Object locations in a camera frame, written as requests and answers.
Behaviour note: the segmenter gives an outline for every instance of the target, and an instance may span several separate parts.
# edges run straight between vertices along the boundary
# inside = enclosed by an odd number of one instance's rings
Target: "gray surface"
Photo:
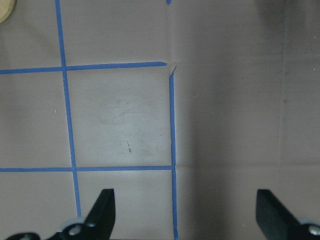
[[[83,213],[103,188],[114,188],[116,218],[111,239],[173,240],[171,172],[79,172]]]
[[[1,239],[35,232],[48,239],[77,217],[71,172],[1,172]]]
[[[18,0],[0,25],[0,69],[60,65],[55,1]]]
[[[68,65],[168,61],[164,0],[61,1]]]
[[[0,168],[70,167],[60,72],[0,76]]]
[[[179,239],[264,239],[258,188],[319,221],[319,3],[175,0],[170,11]]]
[[[167,67],[68,73],[78,167],[168,166]]]

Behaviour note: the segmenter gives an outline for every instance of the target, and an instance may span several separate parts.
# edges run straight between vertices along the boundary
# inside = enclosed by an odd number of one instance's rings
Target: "grid square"
[[[171,171],[78,172],[83,215],[102,189],[114,189],[111,239],[172,240]]]
[[[287,63],[283,89],[281,161],[318,164],[320,160],[320,61]]]
[[[1,172],[0,238],[35,232],[47,239],[77,217],[71,172]]]
[[[274,69],[281,61],[268,63],[234,59],[177,68],[178,166],[278,163],[282,74]]]
[[[1,75],[0,168],[70,167],[60,72]]]
[[[162,0],[61,1],[67,65],[167,62]]]
[[[0,25],[0,69],[61,65],[55,1],[18,0]]]
[[[166,67],[69,71],[78,167],[170,166]]]

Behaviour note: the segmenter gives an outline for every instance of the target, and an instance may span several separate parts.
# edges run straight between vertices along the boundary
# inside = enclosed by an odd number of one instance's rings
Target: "wooden disc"
[[[0,0],[0,24],[7,20],[15,9],[17,0]]]

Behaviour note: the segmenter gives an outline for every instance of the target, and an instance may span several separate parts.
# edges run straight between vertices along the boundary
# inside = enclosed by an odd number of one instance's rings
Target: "metal screw head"
[[[27,235],[27,234],[25,234],[22,238],[20,238],[19,240],[31,240],[32,238],[29,236],[29,235]]]
[[[314,236],[320,236],[320,227],[317,225],[310,225],[309,228],[309,233],[311,233]]]
[[[77,235],[81,232],[81,225],[75,225],[74,227],[72,227],[70,230],[69,230],[69,235],[70,236],[74,236],[74,235]]]

